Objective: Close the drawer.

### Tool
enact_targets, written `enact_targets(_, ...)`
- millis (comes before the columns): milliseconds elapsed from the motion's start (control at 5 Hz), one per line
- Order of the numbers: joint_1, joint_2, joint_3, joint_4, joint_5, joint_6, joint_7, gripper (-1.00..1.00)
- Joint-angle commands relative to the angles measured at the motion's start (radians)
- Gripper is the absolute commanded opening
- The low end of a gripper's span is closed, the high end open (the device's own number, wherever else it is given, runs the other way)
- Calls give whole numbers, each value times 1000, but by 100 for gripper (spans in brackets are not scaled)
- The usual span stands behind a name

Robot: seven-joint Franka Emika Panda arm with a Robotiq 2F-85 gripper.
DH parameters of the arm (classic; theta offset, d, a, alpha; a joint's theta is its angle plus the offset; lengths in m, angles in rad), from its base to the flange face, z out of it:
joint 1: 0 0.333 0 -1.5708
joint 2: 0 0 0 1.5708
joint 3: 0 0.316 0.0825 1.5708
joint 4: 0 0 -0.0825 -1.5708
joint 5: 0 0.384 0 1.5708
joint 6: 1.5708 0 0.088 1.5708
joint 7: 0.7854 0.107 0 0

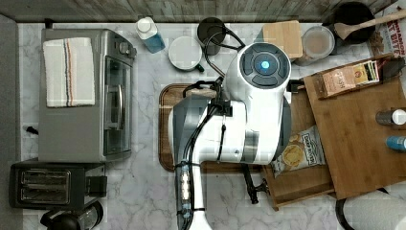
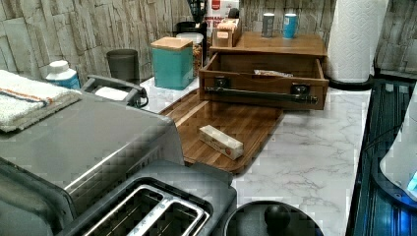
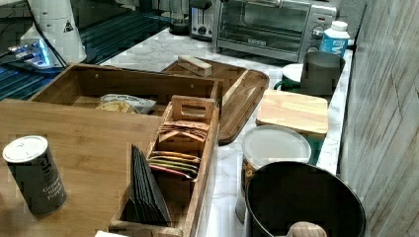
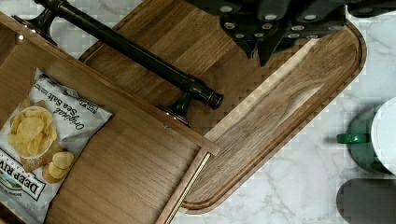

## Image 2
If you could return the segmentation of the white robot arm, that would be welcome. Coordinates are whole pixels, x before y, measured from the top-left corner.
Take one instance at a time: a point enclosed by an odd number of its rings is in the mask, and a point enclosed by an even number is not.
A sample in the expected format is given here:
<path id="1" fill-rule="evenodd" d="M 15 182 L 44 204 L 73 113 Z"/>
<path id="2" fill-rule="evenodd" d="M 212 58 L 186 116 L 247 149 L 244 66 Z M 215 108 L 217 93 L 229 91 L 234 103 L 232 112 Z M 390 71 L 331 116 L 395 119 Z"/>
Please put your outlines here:
<path id="1" fill-rule="evenodd" d="M 380 162 L 382 173 L 413 202 L 416 201 L 417 91 L 413 90 L 403 124 Z"/>

